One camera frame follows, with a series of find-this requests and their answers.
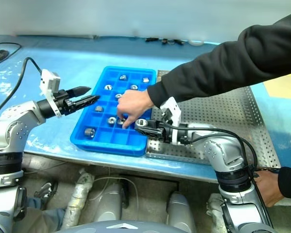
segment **human hand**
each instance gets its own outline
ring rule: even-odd
[[[122,119],[123,114],[128,114],[128,118],[123,124],[126,129],[131,123],[135,122],[146,110],[153,107],[154,104],[150,96],[145,91],[127,90],[124,95],[118,99],[117,116]]]
[[[264,203],[267,207],[272,207],[276,202],[284,198],[278,186],[278,174],[270,171],[257,171],[259,176],[254,178]]]

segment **white bracket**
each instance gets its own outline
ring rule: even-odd
[[[160,109],[163,112],[163,116],[165,115],[167,109],[169,109],[170,113],[171,113],[171,117],[170,119],[173,122],[173,126],[178,127],[180,122],[181,122],[181,110],[175,100],[174,97],[170,97],[166,102],[164,102],[161,106]],[[178,130],[173,130],[173,134],[172,134],[172,144],[173,145],[178,145],[180,144],[180,142],[177,141],[177,134],[178,134]]]
[[[53,93],[58,92],[59,83],[60,77],[56,73],[50,72],[47,69],[42,70],[40,89],[58,118],[60,118],[62,114],[54,102],[55,97]]]

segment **yellow mat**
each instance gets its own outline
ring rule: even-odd
[[[291,99],[291,74],[264,82],[270,97]]]

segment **blue plastic tray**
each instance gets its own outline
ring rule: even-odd
[[[127,80],[120,80],[120,76],[126,75]],[[149,78],[148,83],[143,83],[143,78]],[[116,116],[117,99],[116,94],[123,94],[130,89],[132,84],[143,91],[149,85],[156,82],[156,72],[151,69],[137,69],[126,67],[105,67],[94,90],[93,95],[100,95],[100,99],[85,108],[74,128],[70,141],[83,150],[103,153],[122,154],[130,156],[142,156],[146,150],[147,137],[134,130],[134,124],[128,129],[122,129],[117,122],[108,124],[108,118]],[[112,90],[104,87],[110,84]],[[95,112],[96,106],[102,106],[103,112]],[[141,118],[150,119],[151,110],[146,111]],[[85,136],[85,129],[95,130],[93,138]]]

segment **shoe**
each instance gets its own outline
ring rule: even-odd
[[[34,193],[34,197],[40,198],[42,201],[42,210],[45,209],[46,204],[56,193],[57,187],[58,187],[57,181],[46,182],[44,185],[41,186],[39,191],[36,191]]]

